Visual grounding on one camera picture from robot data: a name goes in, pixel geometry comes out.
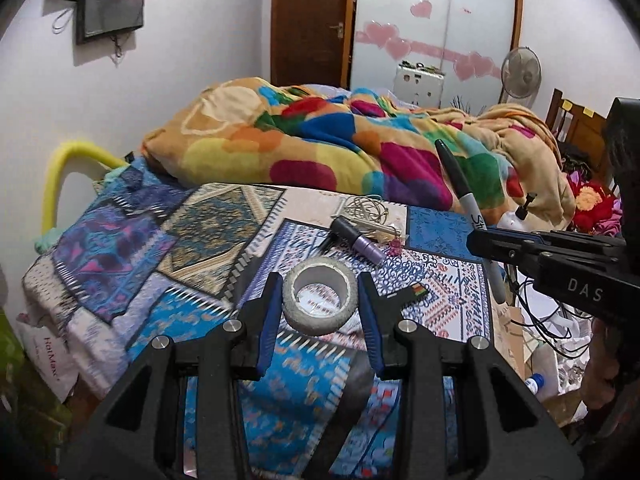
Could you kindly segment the black Sharpie marker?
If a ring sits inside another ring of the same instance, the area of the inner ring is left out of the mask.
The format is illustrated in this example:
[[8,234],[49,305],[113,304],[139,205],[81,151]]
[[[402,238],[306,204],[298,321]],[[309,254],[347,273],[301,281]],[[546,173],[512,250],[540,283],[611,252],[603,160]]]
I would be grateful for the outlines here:
[[[469,182],[466,180],[464,172],[458,164],[457,159],[454,157],[454,154],[451,153],[443,140],[436,140],[434,145],[439,160],[442,163],[442,168],[446,170],[452,189],[454,190],[454,194],[456,194],[464,214],[471,223],[472,228],[477,231],[486,231],[487,226],[484,217],[480,212],[480,207],[477,205],[477,201],[471,190]],[[506,302],[506,290],[504,289],[498,263],[486,258],[482,259],[482,263],[492,296],[494,296],[497,304],[504,304]]]

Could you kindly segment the grey tape roll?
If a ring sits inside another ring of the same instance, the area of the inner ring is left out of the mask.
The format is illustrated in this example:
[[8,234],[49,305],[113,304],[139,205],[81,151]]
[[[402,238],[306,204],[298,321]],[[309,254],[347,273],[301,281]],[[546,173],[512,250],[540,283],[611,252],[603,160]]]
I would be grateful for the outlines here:
[[282,287],[282,311],[288,325],[309,336],[339,330],[358,304],[356,275],[328,257],[309,258],[288,271]]

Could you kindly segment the black purple cosmetic tube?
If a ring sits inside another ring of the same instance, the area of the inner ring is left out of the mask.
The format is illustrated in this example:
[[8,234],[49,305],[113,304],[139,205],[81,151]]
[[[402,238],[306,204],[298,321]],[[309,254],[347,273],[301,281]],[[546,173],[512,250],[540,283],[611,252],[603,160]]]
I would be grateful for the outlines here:
[[380,266],[385,260],[382,250],[378,249],[352,222],[343,216],[337,216],[333,219],[329,227],[329,234],[316,249],[316,255],[324,255],[337,243],[346,243],[353,252],[367,259],[375,266]]

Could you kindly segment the red flower decoration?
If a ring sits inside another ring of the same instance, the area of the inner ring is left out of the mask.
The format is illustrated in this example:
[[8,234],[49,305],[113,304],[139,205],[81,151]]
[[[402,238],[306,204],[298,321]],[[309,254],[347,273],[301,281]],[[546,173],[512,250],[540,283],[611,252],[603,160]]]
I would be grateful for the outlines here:
[[584,234],[620,234],[623,219],[622,200],[597,180],[586,181],[578,171],[573,171],[566,177],[575,199],[575,212],[570,226]]

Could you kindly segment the wooden chair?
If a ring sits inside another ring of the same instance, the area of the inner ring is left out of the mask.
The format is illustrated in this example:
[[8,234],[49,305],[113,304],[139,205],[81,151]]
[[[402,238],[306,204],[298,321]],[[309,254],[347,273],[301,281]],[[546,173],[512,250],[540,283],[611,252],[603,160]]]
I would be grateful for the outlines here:
[[605,118],[590,108],[565,99],[559,89],[552,92],[546,124],[558,141],[565,159],[583,162],[594,174],[608,170],[604,140]]

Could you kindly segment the small plastic bottle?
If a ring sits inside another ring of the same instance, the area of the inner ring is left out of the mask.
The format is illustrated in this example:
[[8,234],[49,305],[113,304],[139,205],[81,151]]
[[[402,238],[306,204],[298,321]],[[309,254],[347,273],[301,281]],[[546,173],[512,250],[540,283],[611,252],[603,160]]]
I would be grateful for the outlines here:
[[525,379],[525,385],[534,396],[544,388],[544,376],[538,373],[531,374]]

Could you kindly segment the blue patchwork bed sheet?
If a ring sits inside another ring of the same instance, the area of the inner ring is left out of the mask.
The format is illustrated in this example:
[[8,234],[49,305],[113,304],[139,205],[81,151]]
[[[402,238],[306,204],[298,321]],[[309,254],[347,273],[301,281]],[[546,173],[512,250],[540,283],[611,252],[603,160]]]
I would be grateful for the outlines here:
[[[376,198],[209,183],[187,190],[134,162],[27,270],[23,288],[63,338],[98,396],[156,336],[201,337],[257,298],[271,272],[287,274],[356,210],[384,232],[375,266],[344,243],[326,255],[369,272],[380,294],[420,283],[405,316],[435,335],[492,334],[480,260],[465,246],[461,214]],[[385,477],[400,385],[369,365],[359,318],[312,338],[282,324],[272,363],[240,388],[246,442],[262,478]]]

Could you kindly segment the white box on bed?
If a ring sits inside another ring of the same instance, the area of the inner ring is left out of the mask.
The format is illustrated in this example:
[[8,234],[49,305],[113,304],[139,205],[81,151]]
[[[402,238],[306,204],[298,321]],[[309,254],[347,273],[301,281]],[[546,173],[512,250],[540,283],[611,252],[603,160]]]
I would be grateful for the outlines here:
[[403,60],[394,78],[393,94],[401,101],[423,108],[439,108],[445,74],[435,66]]

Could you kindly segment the white standing fan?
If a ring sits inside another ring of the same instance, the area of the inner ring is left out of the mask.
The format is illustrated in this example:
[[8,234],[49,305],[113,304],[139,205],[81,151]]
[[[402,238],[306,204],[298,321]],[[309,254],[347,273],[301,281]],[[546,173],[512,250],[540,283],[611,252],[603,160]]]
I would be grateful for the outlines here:
[[503,101],[512,99],[532,104],[542,81],[538,55],[529,47],[517,47],[504,58],[501,66]]

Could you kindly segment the colourful fleece blanket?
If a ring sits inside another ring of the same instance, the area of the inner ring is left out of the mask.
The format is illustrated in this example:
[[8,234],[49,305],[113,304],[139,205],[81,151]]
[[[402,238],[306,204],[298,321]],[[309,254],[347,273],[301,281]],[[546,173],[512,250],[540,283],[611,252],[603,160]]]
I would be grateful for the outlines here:
[[276,87],[233,79],[206,88],[141,145],[180,183],[280,184],[459,211],[436,148],[454,155],[485,220],[521,205],[538,230],[572,220],[574,194],[548,127],[528,108],[480,116],[419,108],[367,88]]

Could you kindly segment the white plastic bag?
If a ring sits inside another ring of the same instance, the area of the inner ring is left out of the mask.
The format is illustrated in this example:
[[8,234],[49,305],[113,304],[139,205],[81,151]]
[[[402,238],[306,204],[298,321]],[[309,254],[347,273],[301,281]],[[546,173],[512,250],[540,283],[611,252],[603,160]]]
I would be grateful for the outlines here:
[[61,337],[47,326],[33,326],[27,313],[16,317],[21,343],[43,381],[63,403],[76,385],[78,368]]

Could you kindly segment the white wardrobe with hearts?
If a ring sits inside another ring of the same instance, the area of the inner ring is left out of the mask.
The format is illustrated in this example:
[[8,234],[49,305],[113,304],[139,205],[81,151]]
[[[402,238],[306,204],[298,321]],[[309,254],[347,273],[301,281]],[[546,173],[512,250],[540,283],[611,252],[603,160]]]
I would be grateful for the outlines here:
[[393,92],[403,61],[445,74],[439,108],[471,115],[498,103],[516,0],[356,0],[349,87]]

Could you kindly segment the brown wooden door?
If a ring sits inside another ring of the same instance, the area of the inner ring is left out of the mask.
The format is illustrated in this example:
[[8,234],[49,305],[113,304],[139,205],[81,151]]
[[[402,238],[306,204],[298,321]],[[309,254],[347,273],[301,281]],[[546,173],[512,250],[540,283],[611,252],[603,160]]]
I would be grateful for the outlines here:
[[352,0],[271,0],[271,82],[344,84],[353,8]]

